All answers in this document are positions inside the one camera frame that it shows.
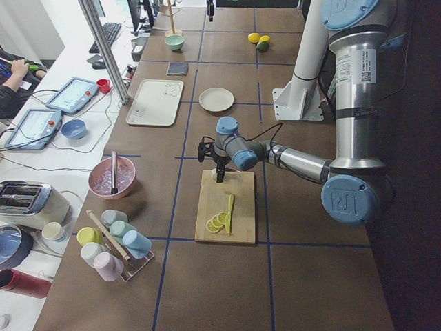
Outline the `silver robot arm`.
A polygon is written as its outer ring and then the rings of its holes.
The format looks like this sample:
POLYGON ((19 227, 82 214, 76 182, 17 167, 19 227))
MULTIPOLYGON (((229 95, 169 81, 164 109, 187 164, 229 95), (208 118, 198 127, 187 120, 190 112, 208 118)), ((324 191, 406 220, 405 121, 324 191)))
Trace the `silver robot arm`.
POLYGON ((322 185, 326 212, 347 225, 364 225, 387 210, 394 192, 378 158, 378 52, 400 45, 408 1, 312 1, 291 81, 274 90, 278 120, 310 119, 318 77, 331 51, 336 57, 336 156, 326 160, 274 141, 246 140, 235 118, 221 117, 216 137, 201 141, 198 158, 213 158, 217 181, 225 166, 239 170, 265 161, 322 185))

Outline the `person hand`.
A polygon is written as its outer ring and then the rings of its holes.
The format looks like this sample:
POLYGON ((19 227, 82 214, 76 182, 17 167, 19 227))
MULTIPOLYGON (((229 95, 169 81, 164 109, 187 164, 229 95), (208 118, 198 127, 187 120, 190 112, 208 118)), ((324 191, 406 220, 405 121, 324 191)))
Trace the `person hand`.
POLYGON ((21 81, 27 75, 29 63, 24 59, 13 60, 11 64, 11 79, 21 81))

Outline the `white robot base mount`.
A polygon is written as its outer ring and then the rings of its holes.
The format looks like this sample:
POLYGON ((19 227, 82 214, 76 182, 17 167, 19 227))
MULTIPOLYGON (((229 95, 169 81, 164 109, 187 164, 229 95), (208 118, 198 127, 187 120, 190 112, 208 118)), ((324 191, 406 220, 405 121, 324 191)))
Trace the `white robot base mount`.
POLYGON ((312 0, 291 81, 273 89, 279 121, 322 121, 318 77, 328 47, 328 30, 321 19, 321 0, 312 0))

